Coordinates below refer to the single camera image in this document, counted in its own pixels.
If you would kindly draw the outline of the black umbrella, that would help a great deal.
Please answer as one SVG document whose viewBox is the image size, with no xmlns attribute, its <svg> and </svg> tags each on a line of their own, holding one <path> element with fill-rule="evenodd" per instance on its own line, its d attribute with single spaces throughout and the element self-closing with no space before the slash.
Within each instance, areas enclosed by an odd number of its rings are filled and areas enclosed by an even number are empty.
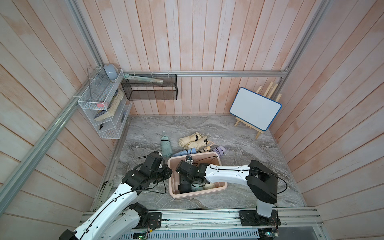
<svg viewBox="0 0 384 240">
<path fill-rule="evenodd" d="M 180 194 L 186 194 L 192 192 L 192 185 L 190 183 L 178 185 L 178 190 Z"/>
</svg>

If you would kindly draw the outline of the teal green umbrella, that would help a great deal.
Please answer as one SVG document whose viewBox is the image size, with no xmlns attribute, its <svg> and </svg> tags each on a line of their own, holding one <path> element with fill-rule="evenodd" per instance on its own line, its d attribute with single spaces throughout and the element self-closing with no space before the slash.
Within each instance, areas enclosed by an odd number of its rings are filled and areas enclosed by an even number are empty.
<svg viewBox="0 0 384 240">
<path fill-rule="evenodd" d="M 203 186 L 194 186 L 194 185 L 191 185 L 191 190 L 192 190 L 192 192 L 203 191 L 203 190 L 204 190 L 204 187 L 203 187 Z"/>
</svg>

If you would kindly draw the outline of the mint green umbrella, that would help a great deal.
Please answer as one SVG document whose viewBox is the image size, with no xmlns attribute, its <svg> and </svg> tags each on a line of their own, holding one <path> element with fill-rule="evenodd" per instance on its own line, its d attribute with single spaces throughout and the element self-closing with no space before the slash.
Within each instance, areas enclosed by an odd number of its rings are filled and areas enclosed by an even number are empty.
<svg viewBox="0 0 384 240">
<path fill-rule="evenodd" d="M 162 155 L 164 158 L 170 158 L 173 155 L 171 141 L 169 137 L 166 135 L 165 131 L 162 132 L 161 148 L 162 148 Z"/>
</svg>

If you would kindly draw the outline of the pink plastic storage box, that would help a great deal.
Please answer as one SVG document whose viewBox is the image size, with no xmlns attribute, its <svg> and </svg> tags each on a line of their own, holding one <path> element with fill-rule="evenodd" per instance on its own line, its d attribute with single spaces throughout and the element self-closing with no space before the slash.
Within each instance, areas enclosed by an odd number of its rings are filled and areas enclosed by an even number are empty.
<svg viewBox="0 0 384 240">
<path fill-rule="evenodd" d="M 180 161 L 185 161 L 187 156 L 178 156 L 178 157 L 171 157 L 168 160 L 168 167 L 173 170 L 173 174 L 171 178 L 169 179 L 169 186 L 170 186 L 170 195 L 174 199 L 185 199 L 185 198 L 192 198 L 197 197 L 201 195 L 207 195 L 212 193 L 217 193 L 220 191 L 225 190 L 228 187 L 227 183 L 214 183 L 215 187 L 207 190 L 200 190 L 196 192 L 190 192 L 190 193 L 184 193 L 182 194 L 179 191 L 179 185 L 180 185 L 180 174 L 176 172 L 176 168 Z M 208 152 L 208 153 L 199 153 L 199 154 L 192 154 L 192 158 L 194 163 L 198 161 L 198 164 L 201 163 L 212 163 L 214 165 L 221 166 L 221 160 L 218 154 L 215 152 Z"/>
</svg>

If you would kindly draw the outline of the lilac umbrella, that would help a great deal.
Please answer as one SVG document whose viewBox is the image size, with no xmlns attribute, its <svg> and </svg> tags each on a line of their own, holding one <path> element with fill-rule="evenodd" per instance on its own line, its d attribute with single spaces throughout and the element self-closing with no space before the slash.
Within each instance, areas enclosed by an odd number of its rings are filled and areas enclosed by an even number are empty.
<svg viewBox="0 0 384 240">
<path fill-rule="evenodd" d="M 223 156 L 224 153 L 227 151 L 225 147 L 223 146 L 217 146 L 216 148 L 212 149 L 213 152 L 215 152 L 219 157 Z"/>
</svg>

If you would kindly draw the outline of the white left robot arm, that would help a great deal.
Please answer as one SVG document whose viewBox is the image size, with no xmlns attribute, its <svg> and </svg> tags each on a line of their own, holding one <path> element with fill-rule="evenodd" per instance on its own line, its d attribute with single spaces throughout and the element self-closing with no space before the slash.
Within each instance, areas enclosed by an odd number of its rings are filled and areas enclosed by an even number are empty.
<svg viewBox="0 0 384 240">
<path fill-rule="evenodd" d="M 157 151 L 146 156 L 144 163 L 127 172 L 109 199 L 74 231 L 65 230 L 60 240 L 116 240 L 124 232 L 140 228 L 157 228 L 159 223 L 135 199 L 142 192 L 151 192 L 151 184 L 164 183 L 172 170 Z"/>
</svg>

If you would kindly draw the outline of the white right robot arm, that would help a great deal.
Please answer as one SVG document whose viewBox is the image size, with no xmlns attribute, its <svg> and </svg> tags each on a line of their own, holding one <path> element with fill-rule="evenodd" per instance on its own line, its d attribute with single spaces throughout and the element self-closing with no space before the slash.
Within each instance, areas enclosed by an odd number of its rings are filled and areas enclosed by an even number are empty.
<svg viewBox="0 0 384 240">
<path fill-rule="evenodd" d="M 176 172 L 195 185 L 231 183 L 249 187 L 257 198 L 255 211 L 239 212 L 243 226 L 279 225 L 278 211 L 273 206 L 278 201 L 278 180 L 281 178 L 259 161 L 243 166 L 217 166 L 201 163 L 193 166 L 180 161 Z"/>
</svg>

